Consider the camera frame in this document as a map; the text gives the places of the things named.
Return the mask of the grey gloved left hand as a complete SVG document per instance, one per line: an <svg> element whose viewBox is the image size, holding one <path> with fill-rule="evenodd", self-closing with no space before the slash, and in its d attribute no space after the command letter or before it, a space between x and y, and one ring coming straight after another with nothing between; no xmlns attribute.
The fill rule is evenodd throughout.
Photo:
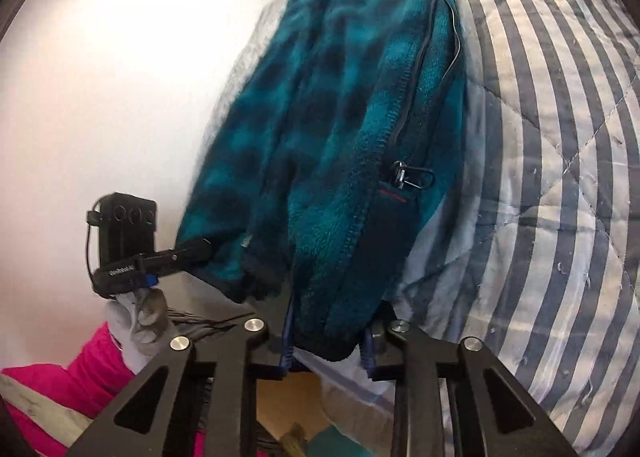
<svg viewBox="0 0 640 457"><path fill-rule="evenodd" d="M178 333L160 289L144 288L115 295L106 302L105 315L108 330L133 373L140 373Z"/></svg>

